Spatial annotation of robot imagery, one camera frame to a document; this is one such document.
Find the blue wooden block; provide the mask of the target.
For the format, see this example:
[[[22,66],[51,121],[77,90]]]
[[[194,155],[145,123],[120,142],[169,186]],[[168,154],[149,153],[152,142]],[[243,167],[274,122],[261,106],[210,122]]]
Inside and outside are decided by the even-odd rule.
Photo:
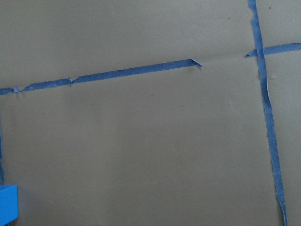
[[[17,185],[0,186],[0,225],[6,226],[18,218]]]

